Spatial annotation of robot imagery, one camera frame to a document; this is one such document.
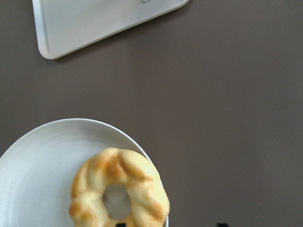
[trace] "dish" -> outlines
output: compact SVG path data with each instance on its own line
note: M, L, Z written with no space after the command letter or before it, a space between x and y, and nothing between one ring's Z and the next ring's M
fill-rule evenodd
M183 6L188 0L33 0L38 48L57 59Z
M131 149L151 161L128 135L90 119L50 122L22 136L0 158L0 226L73 227L68 208L74 175L107 147Z

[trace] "golden brown crust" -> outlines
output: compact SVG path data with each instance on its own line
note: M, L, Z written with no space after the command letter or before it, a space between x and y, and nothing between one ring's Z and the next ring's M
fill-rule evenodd
M112 219L101 198L109 184L126 187L132 213ZM75 175L69 213L76 227L162 227L169 200L156 167L131 150L108 148L90 158Z

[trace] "donut hole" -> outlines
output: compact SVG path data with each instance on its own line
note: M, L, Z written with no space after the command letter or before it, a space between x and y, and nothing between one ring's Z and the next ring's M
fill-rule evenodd
M131 201L123 185L110 184L102 196L102 201L112 219L123 220L132 212Z

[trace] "table surface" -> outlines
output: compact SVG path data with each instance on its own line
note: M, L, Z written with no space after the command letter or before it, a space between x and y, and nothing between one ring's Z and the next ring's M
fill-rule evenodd
M0 154L90 118L149 154L170 226L303 223L303 1L190 0L57 60L32 2L0 2Z

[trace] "round plate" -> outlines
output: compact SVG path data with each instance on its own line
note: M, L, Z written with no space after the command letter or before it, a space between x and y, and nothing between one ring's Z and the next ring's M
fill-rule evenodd
M149 159L125 133L89 119L50 122L18 139L0 158L0 226L72 227L68 208L75 173L108 147Z

